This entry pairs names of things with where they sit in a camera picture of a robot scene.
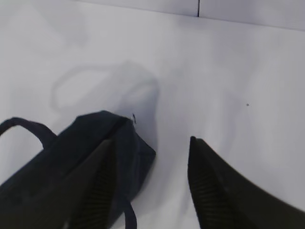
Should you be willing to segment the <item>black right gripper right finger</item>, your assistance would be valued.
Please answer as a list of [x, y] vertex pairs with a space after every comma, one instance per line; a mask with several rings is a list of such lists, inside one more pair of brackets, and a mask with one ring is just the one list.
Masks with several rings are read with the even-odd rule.
[[264, 191], [204, 140], [190, 138], [187, 176], [202, 229], [303, 229], [305, 213]]

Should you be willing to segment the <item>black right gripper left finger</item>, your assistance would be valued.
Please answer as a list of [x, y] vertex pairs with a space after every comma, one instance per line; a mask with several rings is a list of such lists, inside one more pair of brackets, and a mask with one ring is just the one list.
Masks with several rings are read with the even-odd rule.
[[95, 149], [70, 149], [64, 155], [72, 193], [79, 192], [65, 229], [105, 229], [116, 188], [115, 143], [104, 140]]

